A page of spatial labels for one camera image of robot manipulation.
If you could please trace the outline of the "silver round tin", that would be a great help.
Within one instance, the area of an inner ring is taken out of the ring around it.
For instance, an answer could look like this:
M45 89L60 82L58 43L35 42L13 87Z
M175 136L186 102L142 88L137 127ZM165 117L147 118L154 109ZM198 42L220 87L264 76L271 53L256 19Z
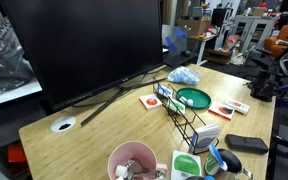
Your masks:
M204 171L207 175L220 177L231 174L237 175L242 171L242 164L236 155L226 149L219 149L218 151L223 161L227 164L228 169L221 169L215 158L210 153L204 165Z

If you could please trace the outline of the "baby objects board book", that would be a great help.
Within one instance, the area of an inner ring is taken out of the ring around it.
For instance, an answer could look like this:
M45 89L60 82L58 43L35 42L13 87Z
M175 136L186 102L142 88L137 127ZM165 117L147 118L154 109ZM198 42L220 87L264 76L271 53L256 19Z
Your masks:
M162 102L155 94L149 94L139 97L140 102L143 104L146 110L153 110L162 105Z

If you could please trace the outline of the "transport blue board book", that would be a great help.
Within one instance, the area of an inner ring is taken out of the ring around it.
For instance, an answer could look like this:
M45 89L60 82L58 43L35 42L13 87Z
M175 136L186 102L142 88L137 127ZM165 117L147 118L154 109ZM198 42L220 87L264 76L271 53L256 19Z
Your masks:
M158 86L157 92L164 97L172 97L173 96L172 91L170 89L164 87L163 85Z

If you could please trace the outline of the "vegetables green board book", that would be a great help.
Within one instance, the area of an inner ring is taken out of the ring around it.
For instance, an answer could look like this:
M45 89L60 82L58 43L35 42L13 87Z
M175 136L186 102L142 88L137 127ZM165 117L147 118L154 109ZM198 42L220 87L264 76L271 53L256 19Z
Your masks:
M177 101L176 99L173 99L173 98L170 98L168 100L167 106L178 114L185 114L186 112L185 105L181 103L180 101Z

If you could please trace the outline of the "white marshmallow on plate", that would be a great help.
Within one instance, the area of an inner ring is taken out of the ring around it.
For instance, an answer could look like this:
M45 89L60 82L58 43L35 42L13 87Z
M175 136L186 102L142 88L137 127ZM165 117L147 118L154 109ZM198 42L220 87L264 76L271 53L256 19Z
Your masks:
M187 99L183 96L180 97L180 101L182 101L183 103L186 103L187 102Z
M194 105L194 101L192 99L187 99L187 105L189 106L193 106Z

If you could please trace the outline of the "clear bag of marshmallows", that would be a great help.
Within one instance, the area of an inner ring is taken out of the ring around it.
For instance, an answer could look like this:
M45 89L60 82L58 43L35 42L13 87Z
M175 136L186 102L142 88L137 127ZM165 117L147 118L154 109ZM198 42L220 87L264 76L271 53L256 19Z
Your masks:
M201 80L201 74L193 69L180 66L168 75L167 80L174 83L196 85Z

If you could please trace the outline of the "green round plate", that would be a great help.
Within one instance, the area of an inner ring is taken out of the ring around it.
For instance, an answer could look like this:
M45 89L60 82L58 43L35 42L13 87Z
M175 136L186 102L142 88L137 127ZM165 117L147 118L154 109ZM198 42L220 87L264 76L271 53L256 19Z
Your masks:
M186 99L192 99L194 101L193 106L189 106L186 103L180 101L180 97L183 96ZM211 104L210 96L202 90L195 88L181 88L176 92L176 99L182 102L184 105L191 109L204 109Z

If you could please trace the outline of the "pink plastic mug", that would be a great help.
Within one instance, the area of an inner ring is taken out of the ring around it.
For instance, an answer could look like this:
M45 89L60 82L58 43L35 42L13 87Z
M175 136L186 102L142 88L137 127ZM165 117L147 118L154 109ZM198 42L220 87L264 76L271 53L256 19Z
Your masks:
M110 155L108 160L108 176L110 180L126 180L126 162L129 159L138 159L145 167L153 170L161 170L166 173L166 164L159 164L153 150L139 141L128 141L119 145ZM150 178L135 177L133 180L152 180Z

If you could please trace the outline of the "blue white book in rack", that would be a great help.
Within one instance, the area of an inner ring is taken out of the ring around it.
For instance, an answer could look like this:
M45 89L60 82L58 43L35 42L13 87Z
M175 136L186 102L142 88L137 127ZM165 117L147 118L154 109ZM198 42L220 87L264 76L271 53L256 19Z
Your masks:
M215 144L220 131L221 129L217 124L197 128L193 133L189 151L197 152L207 150L209 145Z

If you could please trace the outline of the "metal tool in mug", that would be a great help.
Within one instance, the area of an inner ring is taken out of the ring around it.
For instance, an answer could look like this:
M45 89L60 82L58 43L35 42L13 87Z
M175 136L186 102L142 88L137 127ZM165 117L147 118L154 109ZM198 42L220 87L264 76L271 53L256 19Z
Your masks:
M155 179L165 179L166 173L161 170L153 170L145 167L138 159L129 159L126 162L126 180L133 180L135 177Z

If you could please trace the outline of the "large black computer monitor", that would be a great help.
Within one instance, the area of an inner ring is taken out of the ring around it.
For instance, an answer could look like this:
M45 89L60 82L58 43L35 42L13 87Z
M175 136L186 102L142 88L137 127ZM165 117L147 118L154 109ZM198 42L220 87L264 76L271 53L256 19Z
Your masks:
M54 110L163 64L160 0L0 0Z

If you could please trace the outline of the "abc red board book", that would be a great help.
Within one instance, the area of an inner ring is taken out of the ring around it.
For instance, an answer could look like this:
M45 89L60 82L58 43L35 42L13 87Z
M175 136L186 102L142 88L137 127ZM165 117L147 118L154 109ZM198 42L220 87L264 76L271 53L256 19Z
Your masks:
M227 120L231 120L235 110L233 108L230 108L224 104L218 103L218 102L213 102L209 109L209 112L214 113L218 116L221 116Z

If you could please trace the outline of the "cardboard box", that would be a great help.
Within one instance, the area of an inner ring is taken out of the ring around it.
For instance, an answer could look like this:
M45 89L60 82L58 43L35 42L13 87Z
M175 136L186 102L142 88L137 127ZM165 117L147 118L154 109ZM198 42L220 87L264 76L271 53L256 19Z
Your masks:
M187 32L188 36L199 36L208 30L209 26L211 25L211 21L209 19L200 19L200 20L180 19L177 25L179 27L188 28Z

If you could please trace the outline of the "black eyeglass case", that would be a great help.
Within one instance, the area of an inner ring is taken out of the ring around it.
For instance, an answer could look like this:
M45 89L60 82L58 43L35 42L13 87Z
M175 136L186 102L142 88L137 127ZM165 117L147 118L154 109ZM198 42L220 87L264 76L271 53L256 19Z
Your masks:
M269 151L268 146L261 138L227 134L225 136L225 142L230 149L236 151L255 154L266 154Z

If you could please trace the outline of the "black desk clamp mount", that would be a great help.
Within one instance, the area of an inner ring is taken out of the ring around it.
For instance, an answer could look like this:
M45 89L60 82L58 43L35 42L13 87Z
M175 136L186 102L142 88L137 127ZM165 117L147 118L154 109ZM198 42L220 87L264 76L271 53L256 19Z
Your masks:
M277 70L261 70L247 85L251 90L250 95L265 102L271 102L273 96L284 96L288 85L283 84L281 78L282 74Z

